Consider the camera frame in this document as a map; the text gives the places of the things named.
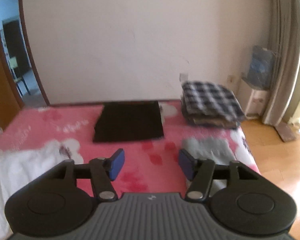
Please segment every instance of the green chair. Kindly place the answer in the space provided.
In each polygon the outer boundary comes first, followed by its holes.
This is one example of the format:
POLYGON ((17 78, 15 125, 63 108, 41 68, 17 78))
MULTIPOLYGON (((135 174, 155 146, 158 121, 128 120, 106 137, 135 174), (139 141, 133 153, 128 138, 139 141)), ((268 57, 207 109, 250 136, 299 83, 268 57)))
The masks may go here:
POLYGON ((15 84, 17 85, 17 89, 19 90, 19 93, 23 96, 23 94, 22 94, 22 92, 21 92, 21 89, 20 89, 20 87, 18 86, 18 83, 19 83, 20 81, 22 81, 23 84, 24 84, 25 87, 26 87, 26 90, 27 90, 28 94, 31 95, 31 94, 30 94, 30 91, 29 91, 29 89, 28 89, 28 87, 27 87, 27 84, 26 84, 26 82, 25 82, 25 80, 24 80, 24 78, 23 78, 23 76, 22 76, 22 74, 21 74, 21 72, 20 72, 19 67, 18 67, 18 63, 17 63, 17 58, 16 58, 16 57, 12 57, 12 58, 9 59, 9 67, 10 67, 10 71, 11 71, 11 74, 12 74, 12 77, 13 77, 13 81, 14 81, 15 84))

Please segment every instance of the doorway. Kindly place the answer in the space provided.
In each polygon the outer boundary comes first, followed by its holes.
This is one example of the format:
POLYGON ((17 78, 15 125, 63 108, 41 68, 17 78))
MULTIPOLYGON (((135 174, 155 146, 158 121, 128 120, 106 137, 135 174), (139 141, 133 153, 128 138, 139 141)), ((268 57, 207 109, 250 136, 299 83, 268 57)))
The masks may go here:
POLYGON ((0 0, 0 38, 12 83, 24 105, 46 106, 23 36, 19 0, 0 0))

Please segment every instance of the curtain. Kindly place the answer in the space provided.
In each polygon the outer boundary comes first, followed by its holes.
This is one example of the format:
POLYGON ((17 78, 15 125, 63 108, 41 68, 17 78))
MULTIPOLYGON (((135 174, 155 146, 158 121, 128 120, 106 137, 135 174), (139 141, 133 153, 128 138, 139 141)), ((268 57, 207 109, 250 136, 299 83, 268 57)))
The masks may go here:
POLYGON ((273 0, 268 49, 276 59, 263 123, 277 126, 290 102, 300 65, 300 0, 273 0))

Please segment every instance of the door frame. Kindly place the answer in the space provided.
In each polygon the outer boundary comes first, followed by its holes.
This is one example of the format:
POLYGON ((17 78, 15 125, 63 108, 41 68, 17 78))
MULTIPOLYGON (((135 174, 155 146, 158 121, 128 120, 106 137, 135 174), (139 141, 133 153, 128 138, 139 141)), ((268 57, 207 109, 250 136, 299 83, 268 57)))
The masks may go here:
MULTIPOLYGON (((34 76, 35 76, 35 79, 37 81, 40 92, 42 94, 42 97, 43 97, 44 101, 46 102, 47 106, 50 106, 50 102, 49 102, 47 94, 44 91, 44 88, 42 86, 37 68, 35 66, 33 55, 32 55, 32 52, 31 52, 30 43, 29 43, 27 32, 26 32, 26 23, 25 23, 24 11, 23 11, 23 0, 18 0, 18 3, 19 3, 21 31, 23 33, 23 38, 24 38, 24 42, 25 42, 25 46, 26 46, 26 52, 28 54, 28 58, 29 58, 29 61, 30 61, 31 67, 32 67, 32 71, 34 73, 34 76)), ((7 60, 6 60, 4 50, 3 50, 1 35, 0 35, 0 59, 2 61, 3 69, 4 69, 4 72, 6 74, 9 85, 11 87, 11 90, 13 92, 13 95, 15 96, 19 106, 22 108, 25 104, 24 104, 24 102, 23 102, 23 100, 22 100, 22 98, 21 98, 21 96, 20 96, 20 94, 17 90, 16 84, 13 81, 13 77, 11 75, 10 68, 9 68, 9 65, 8 65, 7 60)))

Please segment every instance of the checkered folded clothing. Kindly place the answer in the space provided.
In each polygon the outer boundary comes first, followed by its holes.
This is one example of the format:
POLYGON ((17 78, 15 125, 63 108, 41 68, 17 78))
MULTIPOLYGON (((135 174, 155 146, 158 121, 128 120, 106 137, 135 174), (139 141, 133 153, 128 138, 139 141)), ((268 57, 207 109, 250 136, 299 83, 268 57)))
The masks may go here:
POLYGON ((186 82, 183 89, 183 114, 194 124, 237 128, 245 115, 232 91, 208 82, 186 82))

